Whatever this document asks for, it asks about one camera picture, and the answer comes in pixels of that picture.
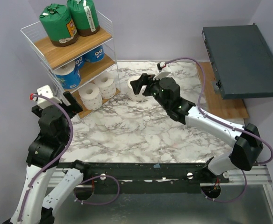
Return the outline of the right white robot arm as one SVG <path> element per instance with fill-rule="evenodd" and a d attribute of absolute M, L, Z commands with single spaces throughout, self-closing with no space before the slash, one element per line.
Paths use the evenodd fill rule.
<path fill-rule="evenodd" d="M 143 73 L 129 84 L 134 94 L 154 97 L 172 120 L 206 131 L 232 148 L 231 152 L 208 160 L 202 171 L 204 181 L 212 183 L 220 174 L 236 168 L 251 170 L 263 149 L 255 125 L 242 126 L 199 109 L 180 96 L 180 86 L 171 77 L 157 80 L 154 75 Z"/>

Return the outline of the green roll white label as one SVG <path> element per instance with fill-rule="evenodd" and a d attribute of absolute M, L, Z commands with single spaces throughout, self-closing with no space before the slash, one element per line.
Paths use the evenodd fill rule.
<path fill-rule="evenodd" d="M 93 0 L 68 0 L 67 7 L 80 36 L 90 36 L 100 30 Z"/>

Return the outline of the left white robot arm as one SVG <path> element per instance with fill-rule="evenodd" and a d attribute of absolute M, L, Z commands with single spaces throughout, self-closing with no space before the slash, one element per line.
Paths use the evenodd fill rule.
<path fill-rule="evenodd" d="M 70 103 L 66 105 L 50 94 L 31 94 L 30 99 L 44 99 L 48 106 L 32 107 L 39 117 L 40 132 L 29 146 L 26 159 L 26 178 L 16 211 L 7 224 L 52 224 L 58 208 L 77 184 L 90 181 L 90 172 L 84 163 L 76 161 L 70 173 L 47 195 L 46 190 L 61 156 L 73 139 L 71 119 L 82 112 L 82 106 L 69 92 L 63 96 Z"/>

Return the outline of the green roll orange label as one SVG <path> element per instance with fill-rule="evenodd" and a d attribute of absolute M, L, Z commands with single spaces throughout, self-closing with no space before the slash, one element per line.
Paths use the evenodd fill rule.
<path fill-rule="evenodd" d="M 67 6 L 52 3 L 44 8 L 39 19 L 54 46 L 65 47 L 78 40 L 79 34 Z"/>

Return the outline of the white patterned roll blue dots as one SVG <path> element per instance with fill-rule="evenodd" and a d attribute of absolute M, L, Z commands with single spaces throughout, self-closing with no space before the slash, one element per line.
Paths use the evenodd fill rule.
<path fill-rule="evenodd" d="M 93 83 L 87 83 L 79 89 L 79 96 L 86 109 L 94 111 L 101 107 L 102 96 L 99 87 Z"/>

